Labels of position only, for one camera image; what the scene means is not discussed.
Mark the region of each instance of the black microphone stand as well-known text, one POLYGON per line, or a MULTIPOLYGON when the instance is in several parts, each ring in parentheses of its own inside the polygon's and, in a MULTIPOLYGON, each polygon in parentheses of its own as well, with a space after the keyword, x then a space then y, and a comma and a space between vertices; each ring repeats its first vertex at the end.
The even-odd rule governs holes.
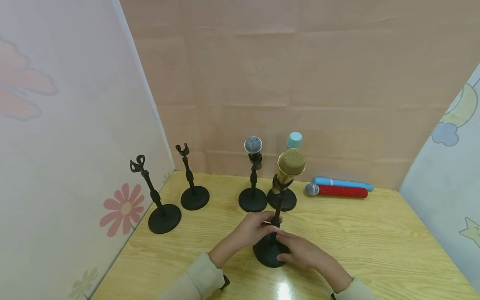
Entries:
MULTIPOLYGON (((275 177, 273 179, 274 182, 272 183, 272 186, 275 186, 275 178, 276 178, 276 174, 275 174, 275 177)), ((268 204, 270 204, 271 207, 277 209, 278 199, 279 199, 278 194, 275 194, 273 192, 273 190, 269 190, 268 195, 267 195, 267 199, 268 199, 268 204)), ((294 209, 295 206, 297 205, 297 196, 295 195, 295 193, 291 189, 285 189, 283 191, 283 200, 284 201, 283 201, 283 204, 282 204, 282 212, 290 211, 290 210, 294 209)))
POLYGON ((133 173, 141 172, 143 178, 150 188, 150 197, 153 203, 156 204, 156 209, 148 218, 148 228, 156 234, 167 233, 175 228, 181 220, 181 211, 178 206, 174 204, 163 204, 160 201, 160 194, 153 187, 148 171, 144 169, 145 156, 137 156, 137 164, 130 160, 130 170, 133 173))
POLYGON ((187 143, 184 144, 185 149, 181 149, 180 145, 176 145, 175 149, 180 153, 182 157, 183 164, 185 165, 185 176, 187 177, 187 181, 190 184, 190 187, 187 188, 183 194, 181 195, 181 206, 188 210, 197 210, 204 207, 208 200, 210 200, 210 194, 208 193, 207 189, 203 186, 195 186, 193 183, 193 173, 190 171, 188 166, 188 158, 187 155, 190 153, 187 143))
MULTIPOLYGON (((282 209, 282 203, 284 200, 283 190, 288 187, 293 182, 293 180, 283 185, 278 182, 278 178, 275 174, 274 181, 281 189, 280 194, 278 194, 278 206, 275 210, 275 216, 273 217, 271 224, 280 228, 280 211, 282 209)), ((278 260, 276 260, 277 255, 281 253, 290 253, 290 249, 284 244, 277 241, 276 232, 272 232, 264 236, 258 243, 253 246, 253 253, 255 254, 255 257, 258 259, 258 261, 261 262, 263 265, 266 265, 270 268, 278 268, 283 266, 285 262, 279 262, 278 260)))
POLYGON ((252 173, 250 174, 251 187, 243 190, 239 195, 239 205, 246 212, 261 212, 267 207, 267 196, 264 191, 257 189, 257 166, 262 163, 262 155, 249 154, 252 161, 252 173))

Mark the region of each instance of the wooden table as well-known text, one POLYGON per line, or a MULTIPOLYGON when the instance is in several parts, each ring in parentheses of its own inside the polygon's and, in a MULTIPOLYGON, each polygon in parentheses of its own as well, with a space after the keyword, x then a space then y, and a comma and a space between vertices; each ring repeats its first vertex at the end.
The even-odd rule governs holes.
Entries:
MULTIPOLYGON (((210 251, 243 219, 246 213, 238 205, 238 195, 250 185, 247 177, 194 176, 196 184, 209 190, 210 202, 197 211, 183 209, 180 196, 188 183, 184 172, 173 173, 161 196, 163 203, 181 208, 180 224, 164 235, 151 233, 147 221, 153 205, 92 300, 156 299, 200 252, 210 251)), ((259 179, 257 187, 268 192, 271 182, 259 179)), ((398 192, 376 189, 362 200, 309 197, 304 186, 305 182, 292 184, 297 206, 283 213, 281 227, 321 246, 378 299, 479 299, 398 192)), ((224 273, 231 284, 211 299, 330 299, 330 288, 314 271, 288 264, 267 268, 251 248, 233 256, 224 273)))

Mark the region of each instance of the red microphone handle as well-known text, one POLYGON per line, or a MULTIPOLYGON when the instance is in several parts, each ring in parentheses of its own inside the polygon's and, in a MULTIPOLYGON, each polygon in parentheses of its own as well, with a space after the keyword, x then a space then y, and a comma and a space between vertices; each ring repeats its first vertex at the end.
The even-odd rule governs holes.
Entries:
POLYGON ((368 191, 364 188, 351 188, 346 186, 330 186, 319 185, 320 195, 352 197, 352 198, 366 198, 368 191))

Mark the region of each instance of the beige sleeve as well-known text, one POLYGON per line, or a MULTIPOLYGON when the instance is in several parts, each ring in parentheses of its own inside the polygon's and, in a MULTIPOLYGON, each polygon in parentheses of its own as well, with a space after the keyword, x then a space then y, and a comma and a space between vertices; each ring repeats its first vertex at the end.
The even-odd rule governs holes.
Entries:
POLYGON ((336 300, 376 300, 372 291, 360 279, 353 277, 352 283, 346 290, 334 294, 336 300))
POLYGON ((202 253, 158 300, 205 300, 225 284, 207 253, 202 253))

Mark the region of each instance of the microphone stand base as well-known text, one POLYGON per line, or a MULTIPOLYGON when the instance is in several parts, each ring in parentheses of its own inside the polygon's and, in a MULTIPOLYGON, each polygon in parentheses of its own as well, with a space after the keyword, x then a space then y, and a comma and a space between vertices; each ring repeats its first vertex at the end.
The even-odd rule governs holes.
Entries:
POLYGON ((177 227, 181 220, 181 211, 174 204, 164 204, 162 208, 166 214, 162 216, 160 209, 155 209, 148 218, 148 228, 156 234, 163 234, 177 227))
POLYGON ((281 253, 290 253, 290 249, 276 241, 272 243, 274 233, 264 236, 258 243, 253 246, 253 253, 258 261, 270 268, 278 268, 285 264, 276 260, 277 255, 281 253))
POLYGON ((239 205, 246 212, 258 213, 267 207, 267 196, 256 188, 255 197, 252 197, 252 188, 247 188, 240 193, 239 205))
MULTIPOLYGON (((282 204, 282 212, 287 212, 295 208, 295 206, 297 205, 297 197, 291 189, 286 189, 283 191, 283 193, 284 200, 282 204)), ((269 190, 267 198, 268 204, 270 204, 271 207, 276 209, 278 206, 278 194, 275 194, 272 190, 269 190)))
POLYGON ((197 194, 194 196, 192 188, 187 188, 181 195, 181 206, 186 210, 197 210, 204 207, 208 200, 210 200, 210 194, 203 186, 195 186, 197 194))

